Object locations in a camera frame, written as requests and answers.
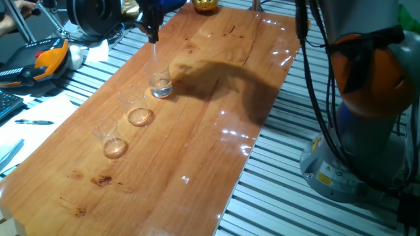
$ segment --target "empty glass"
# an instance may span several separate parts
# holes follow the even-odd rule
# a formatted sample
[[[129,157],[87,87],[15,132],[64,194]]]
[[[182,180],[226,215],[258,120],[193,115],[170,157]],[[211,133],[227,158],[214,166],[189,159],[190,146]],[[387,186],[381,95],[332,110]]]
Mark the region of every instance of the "empty glass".
[[[134,126],[148,125],[152,119],[152,112],[147,108],[146,97],[142,87],[128,86],[118,94],[123,104],[125,116]]]
[[[98,137],[107,158],[116,159],[127,151],[127,143],[118,132],[118,123],[111,118],[103,118],[92,128],[92,133]]]

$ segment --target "clear drinking glass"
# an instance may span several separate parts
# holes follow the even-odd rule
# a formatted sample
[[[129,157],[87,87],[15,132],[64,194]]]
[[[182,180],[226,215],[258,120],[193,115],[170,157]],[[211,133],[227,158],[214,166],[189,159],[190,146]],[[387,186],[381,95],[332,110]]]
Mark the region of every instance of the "clear drinking glass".
[[[118,132],[118,123],[111,118],[103,118],[92,128],[92,133],[98,137],[107,158],[116,159],[124,155],[128,145]]]
[[[145,63],[144,71],[147,73],[150,92],[156,98],[164,98],[172,92],[169,64],[165,60],[156,59]]]
[[[148,125],[152,119],[152,112],[147,108],[146,97],[142,87],[128,86],[118,94],[123,104],[125,116],[134,126]]]

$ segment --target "metal rod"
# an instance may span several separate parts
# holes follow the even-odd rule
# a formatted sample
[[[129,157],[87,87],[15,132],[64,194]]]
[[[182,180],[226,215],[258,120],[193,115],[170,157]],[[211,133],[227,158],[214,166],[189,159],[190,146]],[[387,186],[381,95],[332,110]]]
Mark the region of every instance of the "metal rod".
[[[22,38],[25,40],[27,44],[31,44],[36,42],[35,37],[32,35],[31,30],[29,29],[28,25],[25,22],[24,17],[17,9],[14,2],[10,0],[1,0],[3,5],[5,6],[6,11],[10,14],[12,19],[14,20],[14,24],[18,29],[19,33],[21,34]]]
[[[260,11],[260,0],[252,0],[251,10]]]
[[[45,12],[45,14],[47,15],[48,19],[51,21],[51,23],[54,25],[54,27],[60,32],[62,33],[63,31],[63,25],[60,23],[60,21],[58,21],[58,19],[51,14],[41,3],[37,4],[38,7]]]

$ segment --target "wooden board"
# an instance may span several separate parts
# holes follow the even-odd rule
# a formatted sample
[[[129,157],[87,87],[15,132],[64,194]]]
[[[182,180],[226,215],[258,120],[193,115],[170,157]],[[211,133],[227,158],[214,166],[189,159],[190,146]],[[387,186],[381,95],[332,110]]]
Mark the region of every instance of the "wooden board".
[[[185,5],[160,31],[174,92],[147,103],[137,128],[117,98],[148,88],[144,45],[56,132],[0,182],[0,203],[28,235],[211,235],[299,49],[294,18]],[[118,121],[129,145],[105,158],[91,127]]]

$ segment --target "aluminum profile table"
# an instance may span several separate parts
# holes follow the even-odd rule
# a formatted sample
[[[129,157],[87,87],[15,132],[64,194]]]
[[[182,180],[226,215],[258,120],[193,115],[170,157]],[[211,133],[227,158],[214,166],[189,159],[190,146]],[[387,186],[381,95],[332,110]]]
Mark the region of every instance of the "aluminum profile table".
[[[219,2],[220,6],[239,9],[249,9],[252,4],[253,0]],[[295,6],[290,1],[267,2],[261,7],[267,13],[295,15]],[[174,14],[169,13],[164,22]],[[311,20],[308,41],[323,44],[313,17],[308,17]],[[131,30],[110,51],[107,62],[84,63],[77,71],[67,71],[60,88],[73,104],[80,106],[147,41],[147,36],[138,29]],[[323,49],[308,46],[307,51],[316,96],[325,100],[327,57]],[[47,99],[37,98],[28,107]],[[337,105],[341,102],[339,95],[336,101]],[[320,107],[326,119],[325,102],[320,101]],[[403,134],[406,122],[404,115]],[[220,219],[214,234],[403,235],[404,227],[396,221],[397,199],[385,198],[375,206],[342,204],[322,197],[308,186],[301,176],[299,157],[304,145],[319,133],[299,51],[224,212],[215,216]],[[415,230],[411,229],[409,235],[415,235]]]

